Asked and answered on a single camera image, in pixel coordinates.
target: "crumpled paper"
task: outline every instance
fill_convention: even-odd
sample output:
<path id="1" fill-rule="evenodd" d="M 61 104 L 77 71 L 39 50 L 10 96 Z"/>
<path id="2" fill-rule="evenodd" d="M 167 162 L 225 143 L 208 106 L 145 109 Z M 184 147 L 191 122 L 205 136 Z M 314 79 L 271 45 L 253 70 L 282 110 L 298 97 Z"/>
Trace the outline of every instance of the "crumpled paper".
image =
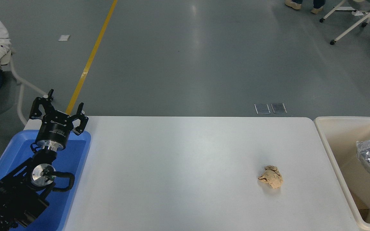
<path id="1" fill-rule="evenodd" d="M 282 175 L 279 173 L 279 170 L 276 166 L 268 165 L 265 167 L 265 172 L 258 177 L 263 183 L 268 183 L 273 189 L 281 187 L 283 183 Z"/>

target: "shoe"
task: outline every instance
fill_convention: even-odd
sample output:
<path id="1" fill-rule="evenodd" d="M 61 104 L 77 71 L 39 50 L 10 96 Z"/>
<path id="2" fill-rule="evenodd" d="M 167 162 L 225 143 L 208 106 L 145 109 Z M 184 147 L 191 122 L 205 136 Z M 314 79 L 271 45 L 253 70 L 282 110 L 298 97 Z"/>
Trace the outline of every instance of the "shoe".
<path id="1" fill-rule="evenodd" d="M 315 9 L 315 8 L 313 8 L 313 9 L 311 10 L 311 13 L 318 14 L 319 12 L 321 12 L 321 11 L 322 11 L 322 9 L 323 9 L 323 6 L 322 6 L 322 7 L 320 7 L 319 9 Z"/>
<path id="2" fill-rule="evenodd" d="M 301 9 L 302 4 L 294 3 L 291 0 L 285 0 L 285 5 L 292 7 L 293 9 Z"/>

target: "blue plastic tray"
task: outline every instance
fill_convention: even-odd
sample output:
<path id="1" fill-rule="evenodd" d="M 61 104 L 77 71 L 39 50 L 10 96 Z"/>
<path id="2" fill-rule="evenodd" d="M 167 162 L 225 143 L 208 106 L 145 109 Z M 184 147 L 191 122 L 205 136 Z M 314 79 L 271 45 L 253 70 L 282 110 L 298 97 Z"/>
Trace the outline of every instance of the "blue plastic tray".
<path id="1" fill-rule="evenodd" d="M 35 141 L 37 134 L 38 130 L 25 130 L 19 132 L 11 139 L 0 159 L 0 179 L 26 159 L 33 156 L 30 144 Z M 20 225 L 12 230 L 60 231 L 63 229 L 74 200 L 85 160 L 88 156 L 90 142 L 91 135 L 88 132 L 84 132 L 79 136 L 71 133 L 66 149 L 57 152 L 57 159 L 52 165 L 57 171 L 73 173 L 75 175 L 74 187 L 68 192 L 51 192 L 47 197 L 50 205 L 33 223 L 27 228 Z M 57 178 L 55 183 L 56 187 L 66 187 L 68 179 Z"/>

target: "beige plastic bin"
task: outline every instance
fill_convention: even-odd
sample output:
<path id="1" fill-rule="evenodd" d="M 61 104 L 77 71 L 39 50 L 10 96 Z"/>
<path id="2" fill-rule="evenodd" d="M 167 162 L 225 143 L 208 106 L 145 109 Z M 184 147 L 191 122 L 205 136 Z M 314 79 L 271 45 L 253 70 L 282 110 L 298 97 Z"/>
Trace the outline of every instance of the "beige plastic bin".
<path id="1" fill-rule="evenodd" d="M 370 174 L 356 157 L 356 142 L 370 139 L 370 117 L 328 116 L 314 122 L 358 225 L 370 230 Z M 350 191 L 368 206 L 366 222 Z"/>

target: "robotic arm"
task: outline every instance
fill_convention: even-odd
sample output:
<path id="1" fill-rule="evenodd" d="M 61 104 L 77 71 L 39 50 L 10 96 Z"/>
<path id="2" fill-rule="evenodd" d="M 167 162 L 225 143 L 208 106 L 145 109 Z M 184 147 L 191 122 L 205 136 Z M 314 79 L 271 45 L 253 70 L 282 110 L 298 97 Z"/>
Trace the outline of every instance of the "robotic arm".
<path id="1" fill-rule="evenodd" d="M 31 144 L 34 155 L 0 180 L 0 231 L 16 228 L 18 224 L 27 227 L 49 206 L 48 194 L 66 192 L 74 185 L 75 176 L 56 171 L 52 163 L 57 151 L 66 148 L 71 131 L 76 135 L 83 133 L 88 117 L 82 111 L 83 103 L 72 116 L 55 110 L 51 104 L 52 93 L 53 89 L 47 98 L 37 97 L 32 104 L 30 119 L 42 120 L 35 143 Z M 74 128 L 75 120 L 80 120 L 80 125 Z M 68 186 L 55 187 L 56 177 L 68 178 Z"/>

